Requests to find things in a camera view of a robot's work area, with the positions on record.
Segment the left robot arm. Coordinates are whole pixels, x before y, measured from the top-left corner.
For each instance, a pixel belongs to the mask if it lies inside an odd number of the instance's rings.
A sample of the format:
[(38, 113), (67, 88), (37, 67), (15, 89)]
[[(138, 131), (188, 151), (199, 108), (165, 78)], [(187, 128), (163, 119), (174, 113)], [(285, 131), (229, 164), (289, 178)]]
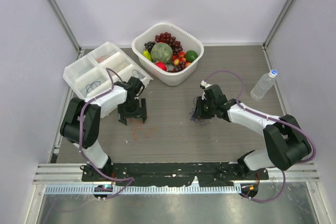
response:
[(139, 98), (145, 89), (143, 82), (131, 77), (127, 82), (117, 81), (112, 87), (90, 99), (73, 98), (67, 107), (60, 127), (60, 135), (72, 143), (93, 169), (98, 180), (115, 182), (127, 178), (113, 178), (111, 158), (98, 141), (102, 109), (117, 109), (118, 121), (127, 125), (127, 119), (147, 119), (146, 100)]

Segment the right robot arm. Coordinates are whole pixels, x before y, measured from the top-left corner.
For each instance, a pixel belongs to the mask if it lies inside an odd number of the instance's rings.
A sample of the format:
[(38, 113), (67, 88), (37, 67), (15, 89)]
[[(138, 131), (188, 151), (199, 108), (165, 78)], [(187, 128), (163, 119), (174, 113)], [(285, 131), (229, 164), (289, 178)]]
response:
[(235, 99), (228, 100), (216, 84), (202, 81), (200, 87), (203, 94), (196, 99), (194, 119), (217, 117), (242, 125), (264, 138), (264, 150), (252, 150), (238, 159), (237, 173), (242, 179), (250, 179), (262, 168), (288, 170), (312, 153), (311, 144), (293, 116), (270, 116)]

